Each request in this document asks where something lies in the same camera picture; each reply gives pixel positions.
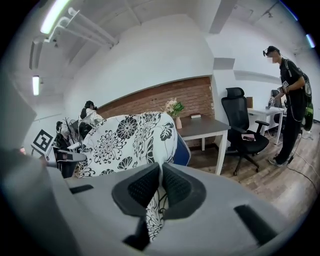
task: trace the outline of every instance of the flower vase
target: flower vase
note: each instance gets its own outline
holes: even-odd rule
[[[181,120],[180,120],[179,116],[177,116],[175,118],[175,126],[176,126],[177,129],[181,129],[182,128],[182,124],[181,124]]]

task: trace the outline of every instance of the blue chair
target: blue chair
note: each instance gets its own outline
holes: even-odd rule
[[[184,139],[178,133],[177,146],[173,158],[173,163],[180,166],[187,166],[191,158],[190,149]]]

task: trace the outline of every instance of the brick wall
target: brick wall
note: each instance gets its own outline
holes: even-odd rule
[[[161,111],[161,108],[165,108],[168,100],[176,98],[178,102],[182,102],[184,105],[180,117],[188,117],[192,113],[201,113],[214,118],[214,101],[210,86],[209,77],[170,82],[117,99],[100,107],[97,113],[106,119],[119,115]],[[205,141],[206,144],[213,142],[214,138],[207,138]],[[190,140],[187,144],[189,147],[199,146],[201,140]]]

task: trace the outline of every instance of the fluorescent light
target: fluorescent light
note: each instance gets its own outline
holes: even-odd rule
[[[308,42],[309,42],[310,47],[311,47],[311,48],[315,48],[316,44],[314,43],[314,41],[313,41],[313,39],[312,39],[312,37],[311,37],[310,34],[307,34],[307,35],[306,35],[306,39],[308,39]]]
[[[40,31],[44,34],[49,34],[58,19],[60,13],[70,0],[56,0],[51,7],[50,11],[46,15]]]
[[[297,16],[280,0],[280,3],[291,13],[291,15],[294,17],[296,21],[298,21]]]
[[[39,95],[39,83],[40,83],[39,76],[32,77],[33,95],[35,96]]]

